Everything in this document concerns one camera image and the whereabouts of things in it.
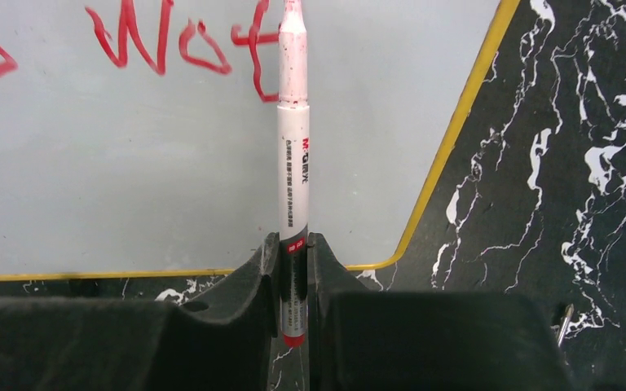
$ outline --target brand logo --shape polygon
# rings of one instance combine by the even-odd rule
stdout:
[[[302,158],[301,183],[308,183],[308,137],[303,139],[303,158]]]

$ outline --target red label band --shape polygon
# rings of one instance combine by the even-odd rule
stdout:
[[[304,239],[303,238],[297,240],[296,243],[292,243],[289,246],[287,246],[287,253],[291,254],[291,253],[301,249],[301,247],[303,247],[303,244],[304,244]]]

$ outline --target black marble surface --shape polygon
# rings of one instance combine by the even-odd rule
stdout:
[[[186,302],[222,277],[0,283],[0,295]],[[584,389],[626,390],[626,1],[522,0],[405,257],[377,290],[517,292]],[[273,341],[271,389],[304,390],[306,352]]]

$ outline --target metal pen tip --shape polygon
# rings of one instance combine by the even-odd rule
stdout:
[[[565,333],[567,332],[567,328],[570,326],[570,321],[572,320],[572,315],[575,313],[575,306],[569,304],[565,307],[565,314],[562,316],[560,322],[560,328],[558,329],[558,347],[562,345],[562,340],[565,338]]]

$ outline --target marker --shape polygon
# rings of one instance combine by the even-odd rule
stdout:
[[[284,0],[277,104],[280,250],[280,327],[292,348],[306,338],[308,241],[308,44],[301,0]]]

